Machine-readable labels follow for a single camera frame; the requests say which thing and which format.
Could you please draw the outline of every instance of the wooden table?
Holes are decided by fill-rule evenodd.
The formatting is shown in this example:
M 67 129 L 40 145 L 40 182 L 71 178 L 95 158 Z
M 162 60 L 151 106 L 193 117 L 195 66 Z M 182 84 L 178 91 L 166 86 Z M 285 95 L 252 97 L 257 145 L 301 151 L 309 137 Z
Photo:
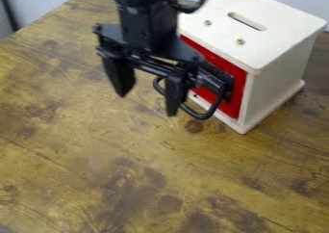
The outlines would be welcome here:
M 126 99 L 71 0 L 0 42 L 0 232 L 329 232 L 329 35 L 308 87 L 245 136 L 167 118 L 151 76 Z

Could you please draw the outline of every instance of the wood grain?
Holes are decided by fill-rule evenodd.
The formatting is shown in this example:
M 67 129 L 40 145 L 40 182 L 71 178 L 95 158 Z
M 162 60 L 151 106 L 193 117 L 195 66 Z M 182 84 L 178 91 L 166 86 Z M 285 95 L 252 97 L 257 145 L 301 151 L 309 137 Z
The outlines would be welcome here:
M 328 35 L 309 87 L 241 136 L 167 118 L 142 72 L 118 98 L 90 34 L 117 21 L 106 2 L 0 42 L 0 232 L 328 232 Z

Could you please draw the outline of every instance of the red panel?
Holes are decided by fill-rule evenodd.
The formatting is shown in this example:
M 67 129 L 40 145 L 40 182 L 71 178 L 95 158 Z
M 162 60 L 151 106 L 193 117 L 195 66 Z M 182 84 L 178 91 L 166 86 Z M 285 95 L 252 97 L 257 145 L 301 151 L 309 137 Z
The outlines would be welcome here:
M 229 115 L 232 118 L 240 117 L 241 106 L 242 106 L 242 97 L 244 90 L 246 84 L 248 73 L 238 68 L 236 65 L 224 60 L 216 53 L 207 50 L 203 46 L 190 40 L 187 37 L 181 36 L 181 39 L 194 48 L 197 49 L 206 57 L 207 61 L 222 68 L 228 73 L 230 73 L 236 77 L 232 101 L 228 103 L 222 101 L 218 109 Z M 199 96 L 202 96 L 210 103 L 216 100 L 216 95 L 207 91 L 203 87 L 193 90 Z

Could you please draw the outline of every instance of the wooden surface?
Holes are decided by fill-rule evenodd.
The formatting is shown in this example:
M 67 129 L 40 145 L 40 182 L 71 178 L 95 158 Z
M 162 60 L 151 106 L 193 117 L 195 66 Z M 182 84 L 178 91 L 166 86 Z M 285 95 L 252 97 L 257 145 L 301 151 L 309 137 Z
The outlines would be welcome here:
M 118 98 L 71 0 L 0 42 L 0 232 L 329 232 L 329 35 L 306 89 L 245 136 L 167 118 L 151 76 Z

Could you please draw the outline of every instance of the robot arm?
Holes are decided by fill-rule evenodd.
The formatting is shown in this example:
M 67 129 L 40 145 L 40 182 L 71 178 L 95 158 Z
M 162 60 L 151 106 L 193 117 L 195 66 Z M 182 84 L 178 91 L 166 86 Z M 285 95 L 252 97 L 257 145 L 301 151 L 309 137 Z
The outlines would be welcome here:
M 98 54 L 104 69 L 123 97 L 135 85 L 135 68 L 157 76 L 153 85 L 166 97 L 167 115 L 174 116 L 182 108 L 198 119 L 207 119 L 222 100 L 230 99 L 234 78 L 206 62 L 178 37 L 178 14 L 194 13 L 198 6 L 178 4 L 178 0 L 115 0 L 121 24 L 96 24 L 99 37 Z M 175 65 L 159 60 L 163 58 Z M 159 81 L 165 80 L 165 89 Z M 217 100 L 205 114 L 195 113 L 185 104 L 191 88 L 205 87 L 217 95 Z

